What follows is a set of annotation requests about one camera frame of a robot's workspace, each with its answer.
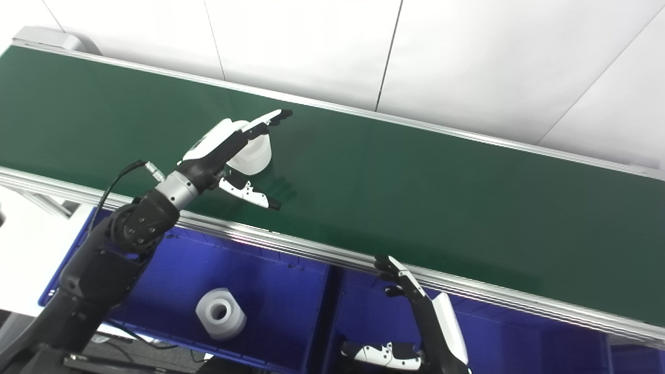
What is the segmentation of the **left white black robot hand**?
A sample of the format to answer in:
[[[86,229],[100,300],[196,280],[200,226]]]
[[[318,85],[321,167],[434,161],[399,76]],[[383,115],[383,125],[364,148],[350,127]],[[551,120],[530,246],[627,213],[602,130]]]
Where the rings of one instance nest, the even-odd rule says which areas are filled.
[[[272,157],[269,128],[292,114],[290,109],[277,109],[251,121],[224,118],[184,154],[176,171],[203,189],[221,189],[256,206],[279,210],[281,202],[247,177],[268,167]]]

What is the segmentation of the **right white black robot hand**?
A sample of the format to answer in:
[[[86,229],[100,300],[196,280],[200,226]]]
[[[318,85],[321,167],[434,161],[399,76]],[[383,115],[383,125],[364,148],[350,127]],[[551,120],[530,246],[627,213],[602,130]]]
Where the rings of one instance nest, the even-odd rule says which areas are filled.
[[[411,270],[396,258],[376,254],[378,277],[392,282],[387,297],[408,300],[419,334],[420,349],[407,342],[344,342],[340,355],[354,364],[369,364],[399,373],[471,373],[467,345],[446,292],[430,298]]]

